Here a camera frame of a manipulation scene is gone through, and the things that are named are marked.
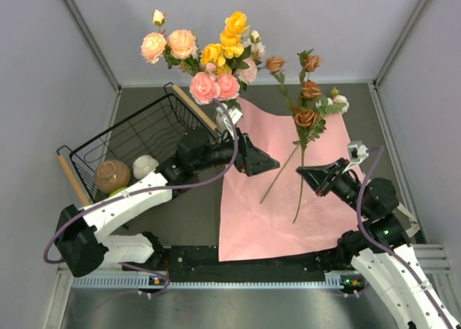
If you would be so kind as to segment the pink wrapping paper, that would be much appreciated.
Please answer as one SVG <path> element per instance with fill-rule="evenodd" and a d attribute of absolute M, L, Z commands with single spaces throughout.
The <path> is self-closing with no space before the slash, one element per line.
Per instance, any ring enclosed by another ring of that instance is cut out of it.
<path fill-rule="evenodd" d="M 304 162 L 323 166 L 347 158 L 350 142 L 344 120 L 333 115 L 326 131 L 300 156 L 293 119 L 265 112 L 240 100 L 238 122 L 252 143 L 285 169 L 247 177 L 232 168 L 223 179 L 218 258 L 240 261 L 274 258 L 334 248 L 343 233 L 357 229 L 354 209 L 330 193 L 318 197 L 295 169 Z"/>

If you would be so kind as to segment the brown rose stem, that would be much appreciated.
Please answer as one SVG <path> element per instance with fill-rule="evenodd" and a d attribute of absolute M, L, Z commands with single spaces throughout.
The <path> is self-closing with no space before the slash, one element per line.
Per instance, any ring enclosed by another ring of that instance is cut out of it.
<path fill-rule="evenodd" d="M 277 81 L 279 89 L 285 98 L 286 105 L 292 115 L 297 133 L 295 149 L 300 151 L 300 166 L 305 166 L 305 150 L 308 143 L 319 137 L 315 131 L 321 126 L 322 119 L 315 108 L 315 103 L 321 97 L 321 89 L 315 81 L 310 80 L 310 74 L 315 72 L 322 64 L 323 59 L 314 55 L 313 50 L 304 50 L 297 54 L 300 63 L 299 81 L 300 93 L 294 103 L 289 95 L 285 84 L 283 67 L 286 63 L 282 57 L 269 57 L 266 60 L 265 68 Z"/>

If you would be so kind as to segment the white rose stem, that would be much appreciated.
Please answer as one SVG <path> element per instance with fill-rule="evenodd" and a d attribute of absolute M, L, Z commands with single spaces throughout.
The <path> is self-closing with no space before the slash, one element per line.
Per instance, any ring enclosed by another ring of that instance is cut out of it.
<path fill-rule="evenodd" d="M 320 93 L 316 98 L 308 98 L 306 95 L 300 93 L 296 104 L 291 106 L 290 109 L 297 133 L 297 140 L 293 142 L 295 147 L 264 192 L 259 202 L 260 204 L 268 197 L 273 186 L 282 175 L 282 172 L 298 151 L 301 154 L 301 165 L 304 165 L 305 149 L 308 143 L 319 139 L 320 135 L 326 131 L 327 117 L 337 114 L 343 115 L 349 110 L 349 101 L 334 86 L 330 96 Z"/>

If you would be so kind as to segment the deep pink rose stem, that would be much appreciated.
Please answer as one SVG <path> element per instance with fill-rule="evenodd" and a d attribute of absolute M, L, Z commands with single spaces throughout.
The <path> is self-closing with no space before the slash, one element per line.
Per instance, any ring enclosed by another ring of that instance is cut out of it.
<path fill-rule="evenodd" d="M 197 73 L 189 86 L 189 92 L 198 104 L 211 104 L 215 99 L 230 102 L 237 99 L 240 89 L 237 78 L 231 74 L 214 76 L 204 71 Z"/>

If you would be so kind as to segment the yellow rose stem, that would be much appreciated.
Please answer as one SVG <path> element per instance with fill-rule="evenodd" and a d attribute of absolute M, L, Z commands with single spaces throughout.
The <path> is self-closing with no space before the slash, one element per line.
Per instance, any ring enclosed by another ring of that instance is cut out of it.
<path fill-rule="evenodd" d="M 220 33 L 219 43 L 208 44 L 202 51 L 200 62 L 205 68 L 208 64 L 215 66 L 214 74 L 234 73 L 247 69 L 243 61 L 251 57 L 251 47 L 243 45 L 243 37 L 250 32 L 247 16 L 237 11 L 225 19 L 225 26 Z"/>

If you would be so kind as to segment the peach rose stem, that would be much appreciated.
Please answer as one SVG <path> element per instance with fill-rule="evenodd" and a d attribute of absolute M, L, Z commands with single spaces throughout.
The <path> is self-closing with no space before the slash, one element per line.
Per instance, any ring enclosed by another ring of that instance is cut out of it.
<path fill-rule="evenodd" d="M 156 9 L 152 15 L 152 23 L 157 26 L 158 31 L 143 38 L 141 56 L 150 64 L 156 64 L 163 58 L 168 68 L 177 66 L 181 71 L 194 76 L 200 70 L 199 49 L 194 33 L 189 30 L 174 30 L 168 34 L 163 29 L 165 22 L 165 14 Z"/>

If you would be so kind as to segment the cream printed ribbon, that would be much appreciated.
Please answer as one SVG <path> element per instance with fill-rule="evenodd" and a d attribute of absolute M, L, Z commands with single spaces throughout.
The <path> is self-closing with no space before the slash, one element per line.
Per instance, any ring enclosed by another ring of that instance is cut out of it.
<path fill-rule="evenodd" d="M 409 228 L 406 229 L 406 234 L 409 238 L 412 238 L 414 237 L 420 230 L 420 225 L 419 225 L 419 222 L 418 220 L 416 219 L 416 216 L 411 213 L 408 208 L 403 204 L 403 203 L 399 203 L 399 205 L 397 206 L 397 210 L 402 214 L 404 215 L 405 217 L 408 218 L 408 222 L 409 222 Z"/>

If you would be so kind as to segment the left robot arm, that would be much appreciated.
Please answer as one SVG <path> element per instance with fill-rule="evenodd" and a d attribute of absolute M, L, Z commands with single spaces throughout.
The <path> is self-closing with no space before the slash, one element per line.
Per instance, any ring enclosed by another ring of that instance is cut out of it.
<path fill-rule="evenodd" d="M 155 236 L 113 232 L 146 210 L 197 187 L 192 183 L 194 176 L 217 166 L 226 170 L 234 167 L 246 176 L 255 176 L 277 169 L 280 164 L 240 130 L 221 142 L 211 143 L 205 128 L 193 127 L 176 144 L 172 157 L 118 195 L 81 209 L 69 205 L 61 211 L 53 242 L 62 261 L 75 277 L 86 276 L 106 264 L 159 267 L 164 253 Z"/>

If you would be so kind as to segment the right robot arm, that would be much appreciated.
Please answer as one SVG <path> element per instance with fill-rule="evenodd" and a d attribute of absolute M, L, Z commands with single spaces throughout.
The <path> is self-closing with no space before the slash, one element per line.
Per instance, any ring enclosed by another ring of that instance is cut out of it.
<path fill-rule="evenodd" d="M 334 194 L 357 213 L 358 229 L 338 240 L 338 263 L 363 275 L 399 328 L 459 328 L 460 322 L 434 290 L 408 233 L 393 213 L 399 201 L 392 181 L 360 181 L 348 165 L 340 158 L 329 165 L 296 169 L 317 196 Z"/>

